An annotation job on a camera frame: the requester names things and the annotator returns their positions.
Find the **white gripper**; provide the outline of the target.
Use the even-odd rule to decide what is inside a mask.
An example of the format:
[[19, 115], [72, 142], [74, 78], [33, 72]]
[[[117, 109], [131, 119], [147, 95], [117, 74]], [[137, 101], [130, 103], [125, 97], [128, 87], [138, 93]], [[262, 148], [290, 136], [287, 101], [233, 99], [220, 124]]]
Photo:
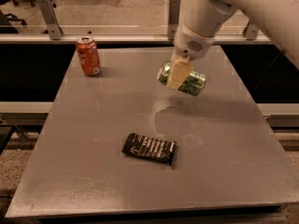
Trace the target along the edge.
[[167, 80], [167, 87], [177, 90], [193, 70], [193, 66], [179, 59], [195, 60], [206, 55], [209, 48], [213, 45], [213, 37], [204, 37], [182, 22], [177, 29], [174, 38], [174, 51], [170, 61], [174, 62], [170, 69]]

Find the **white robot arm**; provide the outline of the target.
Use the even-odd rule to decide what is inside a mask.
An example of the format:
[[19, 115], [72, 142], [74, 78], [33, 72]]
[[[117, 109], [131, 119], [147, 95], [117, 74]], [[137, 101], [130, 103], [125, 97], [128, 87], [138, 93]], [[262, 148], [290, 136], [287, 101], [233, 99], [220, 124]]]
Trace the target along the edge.
[[178, 89], [202, 58], [216, 33], [236, 11], [242, 11], [299, 68], [299, 0], [191, 0], [174, 39], [167, 86]]

